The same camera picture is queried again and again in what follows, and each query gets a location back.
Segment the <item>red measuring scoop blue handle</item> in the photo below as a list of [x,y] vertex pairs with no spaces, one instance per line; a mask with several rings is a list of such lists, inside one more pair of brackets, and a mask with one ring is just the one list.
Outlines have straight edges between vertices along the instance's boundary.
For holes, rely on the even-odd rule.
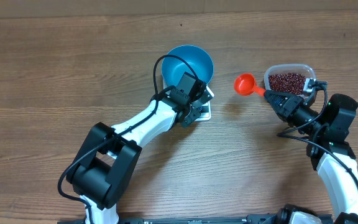
[[251,73],[243,73],[239,75],[234,81],[234,90],[241,96],[249,96],[253,93],[264,97],[266,89],[257,86],[256,79]]

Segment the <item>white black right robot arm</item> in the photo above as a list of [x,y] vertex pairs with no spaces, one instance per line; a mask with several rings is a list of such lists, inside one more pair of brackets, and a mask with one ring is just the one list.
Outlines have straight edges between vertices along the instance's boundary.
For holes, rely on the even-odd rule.
[[316,112],[300,96],[272,90],[263,97],[290,129],[280,138],[305,142],[306,154],[328,191],[335,221],[358,223],[358,170],[356,155],[346,141],[358,102],[340,93],[325,98]]

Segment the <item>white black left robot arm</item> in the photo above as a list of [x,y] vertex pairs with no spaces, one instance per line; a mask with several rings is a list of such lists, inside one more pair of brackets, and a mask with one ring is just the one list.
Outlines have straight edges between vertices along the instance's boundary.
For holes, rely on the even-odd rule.
[[81,223],[117,223],[116,204],[124,194],[142,148],[175,123],[187,127],[201,115],[201,107],[214,97],[205,89],[200,98],[190,97],[170,86],[154,95],[149,106],[130,120],[107,126],[95,124],[74,161],[58,181],[67,180],[76,193],[69,199],[84,204]]

